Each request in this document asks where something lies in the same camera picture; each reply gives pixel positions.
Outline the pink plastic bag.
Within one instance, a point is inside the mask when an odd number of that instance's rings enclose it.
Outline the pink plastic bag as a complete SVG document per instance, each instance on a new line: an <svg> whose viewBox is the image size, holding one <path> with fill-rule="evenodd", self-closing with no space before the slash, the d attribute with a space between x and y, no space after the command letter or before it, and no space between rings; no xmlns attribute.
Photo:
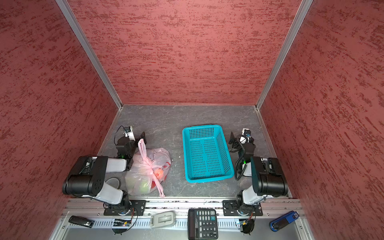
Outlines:
<svg viewBox="0 0 384 240"><path fill-rule="evenodd" d="M141 181L152 181L152 191L157 190L159 197L164 198L162 183L166 180L172 161L169 151L164 148L147 149L143 140L138 142L139 151L133 156L133 165L126 173L125 182L127 192L131 196L142 196L138 192ZM157 179L154 171L162 169L164 175Z"/></svg>

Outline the orange fruit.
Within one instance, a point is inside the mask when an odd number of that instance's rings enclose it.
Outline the orange fruit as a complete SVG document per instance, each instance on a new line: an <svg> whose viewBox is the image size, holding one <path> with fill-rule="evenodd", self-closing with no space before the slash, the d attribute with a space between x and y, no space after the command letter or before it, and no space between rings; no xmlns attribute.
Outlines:
<svg viewBox="0 0 384 240"><path fill-rule="evenodd" d="M157 169L157 170L154 171L154 175L159 180L159 179L161 179L163 177L164 171L162 169Z"/></svg>

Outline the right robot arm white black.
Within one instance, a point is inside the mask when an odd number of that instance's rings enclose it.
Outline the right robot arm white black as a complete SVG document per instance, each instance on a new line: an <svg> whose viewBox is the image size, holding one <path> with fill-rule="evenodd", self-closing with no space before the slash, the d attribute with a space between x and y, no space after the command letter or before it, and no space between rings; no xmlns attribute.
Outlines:
<svg viewBox="0 0 384 240"><path fill-rule="evenodd" d="M231 133L229 144L230 153L238 153L234 164L235 180L242 177L252 180L252 185L241 190L237 195L237 210L244 212L257 206L268 198L286 196L289 191L288 183L277 158L262 158L255 155L256 145L251 131L235 136Z"/></svg>

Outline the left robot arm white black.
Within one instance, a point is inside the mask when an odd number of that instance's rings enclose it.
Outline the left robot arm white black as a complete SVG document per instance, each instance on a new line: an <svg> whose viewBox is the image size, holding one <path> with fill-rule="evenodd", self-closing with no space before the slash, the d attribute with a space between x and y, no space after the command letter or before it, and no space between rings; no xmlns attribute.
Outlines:
<svg viewBox="0 0 384 240"><path fill-rule="evenodd" d="M116 144L117 158L79 157L63 183L63 194L77 198L92 198L110 206L130 208L128 194L107 184L105 175L106 173L129 171L133 166L133 155L140 140L147 142L145 132L142 132L137 140L121 137Z"/></svg>

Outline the green fruit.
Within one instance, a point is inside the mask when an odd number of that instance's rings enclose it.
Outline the green fruit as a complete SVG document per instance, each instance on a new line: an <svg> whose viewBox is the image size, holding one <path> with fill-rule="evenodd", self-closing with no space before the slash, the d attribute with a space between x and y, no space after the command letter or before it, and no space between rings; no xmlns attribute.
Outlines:
<svg viewBox="0 0 384 240"><path fill-rule="evenodd" d="M141 181L138 186L140 195L148 194L152 191L152 181Z"/></svg>

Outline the teal plastic basket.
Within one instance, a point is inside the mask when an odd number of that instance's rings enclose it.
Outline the teal plastic basket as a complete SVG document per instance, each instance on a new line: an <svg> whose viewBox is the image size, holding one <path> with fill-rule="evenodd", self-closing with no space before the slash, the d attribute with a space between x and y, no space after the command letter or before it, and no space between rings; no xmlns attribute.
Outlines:
<svg viewBox="0 0 384 240"><path fill-rule="evenodd" d="M207 183L230 179L234 166L219 125L183 129L185 176L189 183Z"/></svg>

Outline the clear tape roll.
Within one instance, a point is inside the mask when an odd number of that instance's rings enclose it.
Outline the clear tape roll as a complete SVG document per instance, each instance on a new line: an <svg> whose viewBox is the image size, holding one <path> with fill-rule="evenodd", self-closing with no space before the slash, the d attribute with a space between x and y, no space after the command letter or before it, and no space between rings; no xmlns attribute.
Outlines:
<svg viewBox="0 0 384 240"><path fill-rule="evenodd" d="M107 179L105 183L118 190L121 188L121 181L119 178L116 178L116 177Z"/></svg>

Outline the blue handheld device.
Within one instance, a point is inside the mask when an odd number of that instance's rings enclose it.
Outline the blue handheld device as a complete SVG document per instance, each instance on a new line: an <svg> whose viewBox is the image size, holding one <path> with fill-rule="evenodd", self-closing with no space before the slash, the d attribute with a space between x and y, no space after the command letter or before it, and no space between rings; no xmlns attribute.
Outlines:
<svg viewBox="0 0 384 240"><path fill-rule="evenodd" d="M269 223L270 229L273 232L278 232L279 230L285 228L289 224L293 223L300 217L299 213L296 211L290 211L275 220L272 220Z"/></svg>

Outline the grey plastic device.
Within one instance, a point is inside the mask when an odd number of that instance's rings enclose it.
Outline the grey plastic device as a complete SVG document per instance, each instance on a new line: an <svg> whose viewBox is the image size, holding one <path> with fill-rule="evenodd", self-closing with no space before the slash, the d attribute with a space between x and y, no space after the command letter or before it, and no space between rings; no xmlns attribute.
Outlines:
<svg viewBox="0 0 384 240"><path fill-rule="evenodd" d="M166 228L172 227L176 224L176 213L174 211L168 211L151 216L150 227Z"/></svg>

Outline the black calculator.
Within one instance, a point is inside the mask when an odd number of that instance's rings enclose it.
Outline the black calculator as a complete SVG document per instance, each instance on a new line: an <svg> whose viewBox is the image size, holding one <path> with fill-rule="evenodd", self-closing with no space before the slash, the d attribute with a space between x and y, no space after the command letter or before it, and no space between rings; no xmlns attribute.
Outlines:
<svg viewBox="0 0 384 240"><path fill-rule="evenodd" d="M189 240L218 239L218 220L214 209L189 209L187 224Z"/></svg>

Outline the black remote stick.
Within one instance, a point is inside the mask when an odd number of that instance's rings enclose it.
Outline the black remote stick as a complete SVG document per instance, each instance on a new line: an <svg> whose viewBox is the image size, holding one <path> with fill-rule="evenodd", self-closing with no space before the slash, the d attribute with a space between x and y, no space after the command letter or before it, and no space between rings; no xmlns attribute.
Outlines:
<svg viewBox="0 0 384 240"><path fill-rule="evenodd" d="M95 221L90 220L90 219L86 219L83 217L79 217L79 216L71 216L69 218L69 223L77 225L77 226L81 226L81 227L92 228Z"/></svg>

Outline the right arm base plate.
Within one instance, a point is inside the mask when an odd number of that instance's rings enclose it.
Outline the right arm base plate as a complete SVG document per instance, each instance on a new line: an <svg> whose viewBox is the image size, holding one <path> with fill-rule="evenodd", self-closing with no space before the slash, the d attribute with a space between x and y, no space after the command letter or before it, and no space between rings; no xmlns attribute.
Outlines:
<svg viewBox="0 0 384 240"><path fill-rule="evenodd" d="M224 200L223 202L223 213L224 216L263 216L263 210L261 204L257 205L238 205L235 200Z"/></svg>

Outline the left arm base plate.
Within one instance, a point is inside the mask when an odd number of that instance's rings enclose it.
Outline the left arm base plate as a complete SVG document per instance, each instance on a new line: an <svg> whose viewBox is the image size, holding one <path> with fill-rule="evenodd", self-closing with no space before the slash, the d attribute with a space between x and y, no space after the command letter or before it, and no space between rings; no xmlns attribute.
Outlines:
<svg viewBox="0 0 384 240"><path fill-rule="evenodd" d="M104 216L131 216L136 214L142 216L146 208L146 200L130 200L130 206L125 207L124 205L110 205L107 203L103 204Z"/></svg>

